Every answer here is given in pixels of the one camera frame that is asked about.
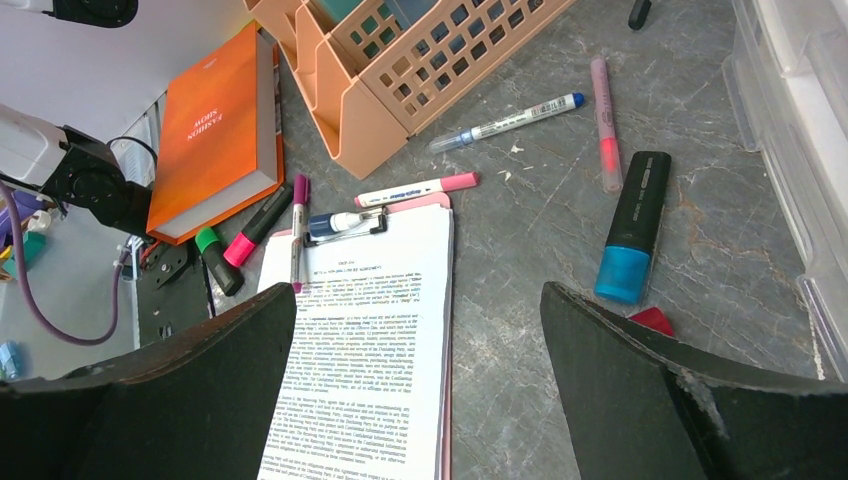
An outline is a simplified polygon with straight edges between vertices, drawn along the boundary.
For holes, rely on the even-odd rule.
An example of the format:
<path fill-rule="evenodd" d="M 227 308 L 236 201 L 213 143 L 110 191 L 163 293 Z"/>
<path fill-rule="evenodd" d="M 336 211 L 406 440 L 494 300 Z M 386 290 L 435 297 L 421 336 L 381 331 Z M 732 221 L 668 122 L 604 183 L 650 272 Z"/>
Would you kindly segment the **peach plastic file organizer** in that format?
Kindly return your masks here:
<path fill-rule="evenodd" d="M 404 26 L 387 1 L 333 22 L 316 1 L 248 1 L 278 42 L 329 157 L 362 180 L 571 7 L 438 1 Z"/>

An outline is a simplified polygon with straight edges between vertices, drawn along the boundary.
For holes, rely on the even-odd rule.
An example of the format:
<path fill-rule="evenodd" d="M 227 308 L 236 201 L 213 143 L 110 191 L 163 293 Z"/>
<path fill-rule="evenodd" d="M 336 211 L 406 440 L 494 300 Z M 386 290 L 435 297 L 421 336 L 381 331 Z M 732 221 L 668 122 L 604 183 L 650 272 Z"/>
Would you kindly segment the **magenta marker pen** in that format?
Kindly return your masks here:
<path fill-rule="evenodd" d="M 294 181 L 294 197 L 292 210 L 292 242 L 290 255 L 290 284 L 295 293 L 302 290 L 301 256 L 304 250 L 303 239 L 307 232 L 307 208 L 310 195 L 310 180 L 303 174 L 298 174 Z"/>

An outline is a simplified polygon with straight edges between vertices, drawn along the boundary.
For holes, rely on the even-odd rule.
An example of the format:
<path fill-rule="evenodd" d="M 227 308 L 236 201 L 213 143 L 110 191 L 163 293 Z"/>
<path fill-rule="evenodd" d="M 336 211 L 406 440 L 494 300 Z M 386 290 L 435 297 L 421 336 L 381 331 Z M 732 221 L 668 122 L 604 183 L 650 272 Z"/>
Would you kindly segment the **blue highlighter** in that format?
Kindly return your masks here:
<path fill-rule="evenodd" d="M 640 303 L 651 272 L 672 167 L 661 151 L 633 155 L 608 231 L 595 281 L 596 296 Z"/>

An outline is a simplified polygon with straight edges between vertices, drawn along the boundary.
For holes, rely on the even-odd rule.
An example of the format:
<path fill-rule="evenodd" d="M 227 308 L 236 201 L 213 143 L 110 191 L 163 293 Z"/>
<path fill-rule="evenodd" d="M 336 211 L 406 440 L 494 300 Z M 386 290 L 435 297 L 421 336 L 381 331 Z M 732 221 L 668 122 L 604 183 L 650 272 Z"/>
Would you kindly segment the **orange book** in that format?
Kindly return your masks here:
<path fill-rule="evenodd" d="M 256 22 L 171 81 L 149 236 L 179 245 L 285 178 L 279 50 Z"/>

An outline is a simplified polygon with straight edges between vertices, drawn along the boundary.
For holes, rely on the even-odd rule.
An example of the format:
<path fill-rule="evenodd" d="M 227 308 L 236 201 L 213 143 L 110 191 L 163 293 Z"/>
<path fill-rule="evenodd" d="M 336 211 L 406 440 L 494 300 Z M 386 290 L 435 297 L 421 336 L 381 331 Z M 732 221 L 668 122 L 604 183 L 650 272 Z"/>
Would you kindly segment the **black microphone on tripod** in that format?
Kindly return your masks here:
<path fill-rule="evenodd" d="M 641 30 L 647 21 L 651 7 L 651 0 L 635 0 L 628 15 L 628 27 L 633 31 Z"/>

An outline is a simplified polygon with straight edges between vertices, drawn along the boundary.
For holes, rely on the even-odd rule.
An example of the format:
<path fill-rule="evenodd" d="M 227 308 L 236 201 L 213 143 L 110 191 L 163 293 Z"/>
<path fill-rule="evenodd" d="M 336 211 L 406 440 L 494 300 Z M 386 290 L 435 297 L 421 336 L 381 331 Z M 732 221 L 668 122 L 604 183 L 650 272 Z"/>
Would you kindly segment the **pink thin pen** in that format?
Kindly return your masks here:
<path fill-rule="evenodd" d="M 602 55 L 592 58 L 590 73 L 595 99 L 603 188 L 609 193 L 617 193 L 623 187 L 623 174 L 613 118 L 607 61 Z"/>

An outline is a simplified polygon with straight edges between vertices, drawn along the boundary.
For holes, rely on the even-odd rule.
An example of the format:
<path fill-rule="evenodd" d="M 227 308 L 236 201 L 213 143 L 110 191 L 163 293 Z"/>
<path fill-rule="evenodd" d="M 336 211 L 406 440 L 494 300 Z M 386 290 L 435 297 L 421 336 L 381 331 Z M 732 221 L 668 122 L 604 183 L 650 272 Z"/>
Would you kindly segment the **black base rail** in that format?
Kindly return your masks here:
<path fill-rule="evenodd" d="M 137 282 L 139 345 L 166 339 L 215 316 L 206 265 L 196 245 L 163 244 Z"/>

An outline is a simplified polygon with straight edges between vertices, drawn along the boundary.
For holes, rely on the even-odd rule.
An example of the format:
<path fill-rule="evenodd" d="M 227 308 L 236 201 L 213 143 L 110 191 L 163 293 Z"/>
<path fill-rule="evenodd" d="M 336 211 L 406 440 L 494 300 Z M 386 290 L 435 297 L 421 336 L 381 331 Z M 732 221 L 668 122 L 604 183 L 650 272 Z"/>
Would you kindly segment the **blue cap white marker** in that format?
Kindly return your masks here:
<path fill-rule="evenodd" d="M 314 215 L 308 219 L 304 246 L 317 247 L 340 240 L 385 233 L 387 209 L 380 207 L 360 212 Z"/>

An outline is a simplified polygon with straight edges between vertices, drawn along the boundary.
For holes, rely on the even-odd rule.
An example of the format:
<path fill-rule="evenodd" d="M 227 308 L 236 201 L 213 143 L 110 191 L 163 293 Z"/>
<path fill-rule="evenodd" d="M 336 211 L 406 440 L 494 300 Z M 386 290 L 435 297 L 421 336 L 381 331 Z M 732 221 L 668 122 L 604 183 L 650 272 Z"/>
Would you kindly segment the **pink white marker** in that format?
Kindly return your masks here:
<path fill-rule="evenodd" d="M 467 172 L 438 179 L 362 193 L 354 198 L 354 204 L 360 208 L 376 207 L 432 193 L 451 192 L 472 188 L 480 183 L 477 172 Z"/>

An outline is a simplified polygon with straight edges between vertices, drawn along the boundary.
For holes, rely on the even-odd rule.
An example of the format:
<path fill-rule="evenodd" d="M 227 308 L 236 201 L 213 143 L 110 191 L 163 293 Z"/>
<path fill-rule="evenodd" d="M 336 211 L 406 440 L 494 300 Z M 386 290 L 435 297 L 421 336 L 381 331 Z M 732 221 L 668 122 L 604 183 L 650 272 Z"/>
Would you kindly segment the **white plastic drawer unit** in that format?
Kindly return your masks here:
<path fill-rule="evenodd" d="M 847 379 L 847 4 L 736 1 L 722 64 L 743 148 L 762 155 L 804 271 L 796 283 Z"/>

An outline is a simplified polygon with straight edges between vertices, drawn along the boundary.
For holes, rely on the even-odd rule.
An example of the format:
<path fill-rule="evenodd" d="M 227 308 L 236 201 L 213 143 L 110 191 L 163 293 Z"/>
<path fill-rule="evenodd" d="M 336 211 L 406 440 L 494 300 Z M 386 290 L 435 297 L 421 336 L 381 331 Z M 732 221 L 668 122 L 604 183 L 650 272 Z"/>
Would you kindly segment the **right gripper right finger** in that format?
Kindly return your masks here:
<path fill-rule="evenodd" d="M 557 282 L 540 315 L 585 479 L 843 479 L 847 387 L 757 368 Z"/>

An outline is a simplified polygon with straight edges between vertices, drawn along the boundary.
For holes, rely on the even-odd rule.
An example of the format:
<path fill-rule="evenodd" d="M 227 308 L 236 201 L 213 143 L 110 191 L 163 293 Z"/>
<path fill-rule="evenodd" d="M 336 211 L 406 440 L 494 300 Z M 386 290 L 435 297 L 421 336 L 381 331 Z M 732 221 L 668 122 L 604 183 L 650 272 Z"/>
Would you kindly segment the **printed white paper sheet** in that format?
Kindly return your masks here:
<path fill-rule="evenodd" d="M 262 479 L 451 475 L 454 219 L 444 193 L 307 234 Z"/>

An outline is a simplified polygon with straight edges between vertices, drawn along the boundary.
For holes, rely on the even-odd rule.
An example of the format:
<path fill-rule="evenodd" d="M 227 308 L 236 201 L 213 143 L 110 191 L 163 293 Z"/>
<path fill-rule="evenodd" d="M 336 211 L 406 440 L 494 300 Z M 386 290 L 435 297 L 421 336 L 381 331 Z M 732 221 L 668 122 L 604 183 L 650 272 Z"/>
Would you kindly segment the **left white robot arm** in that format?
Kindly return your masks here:
<path fill-rule="evenodd" d="M 138 1 L 1 1 L 17 10 L 100 28 L 127 26 Z M 1 187 L 88 209 L 104 226 L 145 237 L 152 190 L 126 179 L 111 150 L 70 126 L 1 103 Z"/>

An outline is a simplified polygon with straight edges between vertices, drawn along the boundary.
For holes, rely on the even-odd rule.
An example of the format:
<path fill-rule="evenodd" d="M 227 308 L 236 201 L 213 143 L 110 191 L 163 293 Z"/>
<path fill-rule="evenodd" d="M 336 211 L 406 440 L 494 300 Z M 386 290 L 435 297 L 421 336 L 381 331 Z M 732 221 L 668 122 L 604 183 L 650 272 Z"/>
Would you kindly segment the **clear barrel pen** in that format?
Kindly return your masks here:
<path fill-rule="evenodd" d="M 585 96 L 582 93 L 573 92 L 483 125 L 442 135 L 429 143 L 428 150 L 433 154 L 439 154 L 464 147 L 476 141 L 575 110 L 584 104 Z"/>

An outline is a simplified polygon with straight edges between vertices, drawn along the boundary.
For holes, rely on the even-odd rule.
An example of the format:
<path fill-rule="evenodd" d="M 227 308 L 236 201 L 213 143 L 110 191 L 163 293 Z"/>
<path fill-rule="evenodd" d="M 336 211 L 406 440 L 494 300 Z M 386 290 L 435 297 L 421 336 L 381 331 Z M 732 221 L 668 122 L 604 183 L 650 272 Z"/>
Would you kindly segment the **green highlighter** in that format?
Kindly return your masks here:
<path fill-rule="evenodd" d="M 194 237 L 198 251 L 223 294 L 232 297 L 244 285 L 244 278 L 237 267 L 224 257 L 225 248 L 211 227 L 199 229 Z"/>

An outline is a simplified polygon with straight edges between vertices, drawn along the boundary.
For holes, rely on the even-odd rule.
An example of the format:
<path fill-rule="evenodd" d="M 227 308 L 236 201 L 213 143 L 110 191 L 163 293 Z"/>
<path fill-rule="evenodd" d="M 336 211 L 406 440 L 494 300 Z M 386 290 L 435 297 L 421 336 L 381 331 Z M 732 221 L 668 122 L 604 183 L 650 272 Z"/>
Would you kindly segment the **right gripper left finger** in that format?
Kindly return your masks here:
<path fill-rule="evenodd" d="M 254 479 L 293 340 L 292 287 L 131 353 L 1 387 L 5 479 Z"/>

